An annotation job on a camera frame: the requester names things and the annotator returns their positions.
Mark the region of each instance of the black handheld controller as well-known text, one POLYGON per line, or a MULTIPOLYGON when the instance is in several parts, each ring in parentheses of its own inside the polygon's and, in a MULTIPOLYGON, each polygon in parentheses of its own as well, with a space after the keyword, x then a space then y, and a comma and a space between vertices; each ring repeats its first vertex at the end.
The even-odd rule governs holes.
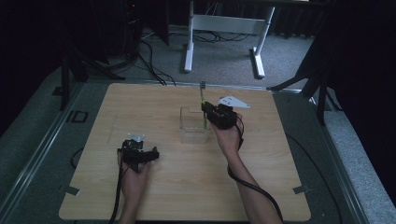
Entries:
POLYGON ((209 102, 201 103, 201 109, 207 119, 222 130, 230 129, 236 124, 237 115, 232 106, 212 105, 209 102))
POLYGON ((157 147, 154 147, 151 151, 143 151, 142 148, 143 141, 137 142, 131 139, 125 140, 122 143, 122 148, 118 149, 121 152, 122 161, 128 164, 136 173, 138 173, 140 163, 160 158, 160 152, 158 152, 157 147))

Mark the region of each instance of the white metal stand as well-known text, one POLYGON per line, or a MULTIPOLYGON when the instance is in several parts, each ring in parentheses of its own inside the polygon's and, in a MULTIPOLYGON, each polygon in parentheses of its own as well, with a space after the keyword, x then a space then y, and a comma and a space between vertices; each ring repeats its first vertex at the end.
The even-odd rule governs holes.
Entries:
POLYGON ((264 69, 262 66, 262 57, 260 53, 262 52, 262 46, 264 44, 265 37, 267 36, 268 28, 270 27, 274 10, 275 7, 271 7, 270 13, 268 13, 265 20, 194 15, 194 1, 190 1, 189 43, 187 46, 186 63, 184 66, 184 70, 186 72, 190 72, 192 67, 192 54, 194 52, 194 43, 192 42, 193 31, 217 31, 248 35, 260 35, 257 48, 253 48, 252 50, 252 58, 255 61, 258 76, 265 77, 264 69))

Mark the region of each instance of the cable on floor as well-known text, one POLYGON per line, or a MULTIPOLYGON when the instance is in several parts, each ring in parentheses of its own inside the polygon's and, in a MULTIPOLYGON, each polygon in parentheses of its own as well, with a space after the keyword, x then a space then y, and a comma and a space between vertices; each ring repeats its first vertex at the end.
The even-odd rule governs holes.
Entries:
POLYGON ((152 46, 151 46, 148 42, 146 42, 146 41, 144 41, 144 40, 141 40, 141 43, 143 43, 143 44, 145 44, 146 46, 148 46, 148 49, 149 49, 148 62, 143 58, 143 56, 142 56, 140 53, 138 54, 138 56, 139 56, 139 58, 143 61, 143 63, 146 65, 147 70, 151 73, 151 75, 154 76, 158 81, 160 81, 160 83, 163 84, 164 86, 167 86, 167 83, 166 83, 166 81, 163 80, 160 76, 168 77, 169 79, 171 79, 171 81, 172 81, 172 82, 174 83, 174 85, 176 86, 176 82, 175 82, 175 80, 174 80, 171 76, 165 74, 164 72, 162 72, 160 69, 156 68, 156 67, 152 64, 152 55, 153 55, 152 46))
POLYGON ((199 34, 210 34, 213 35, 213 39, 210 38, 206 38, 206 37, 202 37, 200 35, 194 35, 194 40, 196 41, 200 41, 200 42, 206 42, 206 43, 219 43, 219 42, 229 42, 229 41, 243 41, 246 38, 249 37, 249 35, 244 35, 244 34, 238 34, 235 37, 232 38, 225 38, 223 37, 221 34, 213 32, 213 31, 203 31, 203 32, 199 32, 199 34))
POLYGON ((73 168, 76 170, 76 168, 77 168, 77 166, 76 166, 76 164, 75 164, 75 157, 77 156, 77 154, 79 153, 79 152, 82 152, 82 150, 84 150, 84 147, 82 147, 82 148, 80 148, 79 150, 77 150, 74 154, 73 154, 73 156, 72 156, 72 158, 70 159, 70 164, 73 166, 73 168))
POLYGON ((312 164, 315 166, 315 169, 318 171, 318 174, 320 175, 320 178, 322 179, 324 185, 326 186, 327 191, 329 191, 330 196, 332 197, 332 201, 334 203, 335 209, 337 210, 337 214, 338 214, 338 221, 340 224, 343 223, 343 217, 341 216, 341 210, 340 207, 337 203, 337 201, 335 200, 335 196, 332 193, 332 190, 330 189, 329 184, 327 183, 326 179, 324 178, 323 173, 319 170, 318 165, 315 163, 315 161, 312 159, 312 157, 309 155, 309 153, 306 151, 305 147, 303 147, 303 145, 301 145, 297 139, 295 139, 293 136, 291 136, 288 133, 285 133, 285 135, 291 139, 295 144, 297 144, 299 146, 299 148, 305 153, 306 157, 312 162, 312 164))

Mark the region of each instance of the hand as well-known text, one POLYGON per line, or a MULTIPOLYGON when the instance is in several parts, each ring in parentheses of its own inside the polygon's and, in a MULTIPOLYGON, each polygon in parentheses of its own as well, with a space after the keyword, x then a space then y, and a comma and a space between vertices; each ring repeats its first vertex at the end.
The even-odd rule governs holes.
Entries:
MULTIPOLYGON (((118 152, 118 161, 120 165, 120 152, 118 152)), ((125 162, 122 162, 123 177, 121 180, 121 190, 124 195, 125 201, 138 202, 143 194, 148 179, 148 173, 151 162, 147 162, 139 174, 137 174, 125 162)))
MULTIPOLYGON (((239 130, 243 130, 242 126, 242 115, 237 114, 238 119, 236 120, 236 125, 239 130)), ((218 143, 226 159, 238 155, 240 135, 238 129, 233 126, 227 130, 221 130, 216 125, 212 124, 212 128, 215 131, 216 137, 218 138, 218 143)))
POLYGON ((148 173, 151 162, 147 162, 137 174, 132 168, 120 160, 121 154, 118 152, 119 166, 122 166, 123 177, 121 180, 121 191, 125 202, 122 208, 119 223, 134 223, 136 219, 137 207, 139 206, 143 192, 148 182, 148 173))

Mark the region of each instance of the dark background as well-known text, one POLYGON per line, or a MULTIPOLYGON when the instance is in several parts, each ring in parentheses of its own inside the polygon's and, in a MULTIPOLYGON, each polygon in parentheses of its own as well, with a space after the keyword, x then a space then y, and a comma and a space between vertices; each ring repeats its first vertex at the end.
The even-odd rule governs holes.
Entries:
MULTIPOLYGON (((61 65, 65 47, 60 27, 51 14, 61 3, 64 2, 0 0, 0 134, 18 116, 43 79, 61 65)), ((113 53, 134 51, 133 42, 124 49, 118 40, 97 38, 95 34, 100 29, 92 26, 95 17, 89 1, 67 3, 63 6, 69 7, 64 8, 58 19, 64 21, 65 27, 89 30, 91 37, 70 38, 86 47, 81 50, 92 58, 105 60, 108 49, 113 53)), ((170 3, 169 20, 185 23, 188 2, 170 3)), ((338 1, 303 60, 307 67, 326 64, 329 86, 335 90, 393 202, 396 197, 392 179, 396 171, 395 8, 392 1, 385 0, 338 1)), ((113 19, 113 24, 122 21, 120 17, 113 19)), ((321 76, 323 69, 317 70, 321 76)))

